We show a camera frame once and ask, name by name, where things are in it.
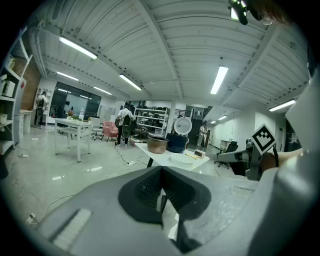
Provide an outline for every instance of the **glossy floor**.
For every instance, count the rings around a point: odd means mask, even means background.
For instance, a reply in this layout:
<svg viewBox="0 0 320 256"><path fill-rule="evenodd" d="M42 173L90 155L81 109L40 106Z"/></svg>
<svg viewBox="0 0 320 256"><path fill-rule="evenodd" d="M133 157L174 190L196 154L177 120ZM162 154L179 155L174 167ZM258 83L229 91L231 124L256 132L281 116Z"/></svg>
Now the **glossy floor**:
<svg viewBox="0 0 320 256"><path fill-rule="evenodd" d="M77 140L71 141L67 148L66 134L57 137L58 155L55 155L54 131L31 128L29 134L6 154L6 166L9 175L1 181L8 202L17 216L25 221L30 213L41 220L44 214L68 200L83 188L116 176L124 175L147 167L149 158L137 147L117 147L118 152L127 162L134 161L132 166L123 166L121 156L115 149L115 143L106 143L103 140L91 140L91 154L88 154L88 139L81 139L81 162L77 162ZM206 150L210 157L217 152L216 149ZM204 175L245 179L236 176L231 169L226 169L213 160L209 160L193 172ZM175 210L170 202L163 213L165 220L164 231L169 233L174 224Z"/></svg>

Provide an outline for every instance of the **pink armchair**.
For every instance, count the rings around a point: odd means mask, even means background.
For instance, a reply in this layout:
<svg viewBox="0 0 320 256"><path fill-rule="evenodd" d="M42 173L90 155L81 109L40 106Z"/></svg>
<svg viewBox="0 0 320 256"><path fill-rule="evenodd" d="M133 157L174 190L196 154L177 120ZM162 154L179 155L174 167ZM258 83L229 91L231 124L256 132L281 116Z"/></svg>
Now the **pink armchair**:
<svg viewBox="0 0 320 256"><path fill-rule="evenodd" d="M103 139L104 135L108 136L108 139L106 140L106 142L108 142L109 138L111 137L111 141L112 138L117 137L118 136L118 128L116 127L114 122L107 122L104 121L103 122L103 128L102 128L102 138Z"/></svg>

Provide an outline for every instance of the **white plate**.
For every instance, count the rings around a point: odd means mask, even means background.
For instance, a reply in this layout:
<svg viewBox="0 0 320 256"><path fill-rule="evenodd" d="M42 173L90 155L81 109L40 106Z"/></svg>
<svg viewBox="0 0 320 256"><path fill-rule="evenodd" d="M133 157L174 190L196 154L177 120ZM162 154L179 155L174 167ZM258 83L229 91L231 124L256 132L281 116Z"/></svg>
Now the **white plate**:
<svg viewBox="0 0 320 256"><path fill-rule="evenodd" d="M170 160L173 164L181 167L192 167L195 163L195 159L192 157L179 153L171 154Z"/></svg>

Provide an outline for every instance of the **blue container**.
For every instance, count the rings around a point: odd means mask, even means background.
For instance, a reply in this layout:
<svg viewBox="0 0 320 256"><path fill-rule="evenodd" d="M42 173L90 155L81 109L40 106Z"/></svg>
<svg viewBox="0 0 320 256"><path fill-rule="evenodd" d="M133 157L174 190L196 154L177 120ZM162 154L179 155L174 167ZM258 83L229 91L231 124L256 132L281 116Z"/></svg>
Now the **blue container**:
<svg viewBox="0 0 320 256"><path fill-rule="evenodd" d="M166 138L169 140L167 150L174 153L183 153L187 149L189 138L177 134L168 133Z"/></svg>

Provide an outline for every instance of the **window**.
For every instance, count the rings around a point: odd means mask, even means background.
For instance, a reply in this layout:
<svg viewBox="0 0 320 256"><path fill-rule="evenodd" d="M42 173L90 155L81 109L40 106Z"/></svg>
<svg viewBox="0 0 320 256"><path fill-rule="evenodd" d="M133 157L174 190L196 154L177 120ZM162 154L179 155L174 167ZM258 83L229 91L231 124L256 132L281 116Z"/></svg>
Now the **window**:
<svg viewBox="0 0 320 256"><path fill-rule="evenodd" d="M73 115L84 115L84 119L87 120L98 112L100 100L101 97L97 95L58 82L53 94L51 109L58 110L61 106L63 114L59 117L72 112ZM57 111L52 111L50 115L58 117Z"/></svg>

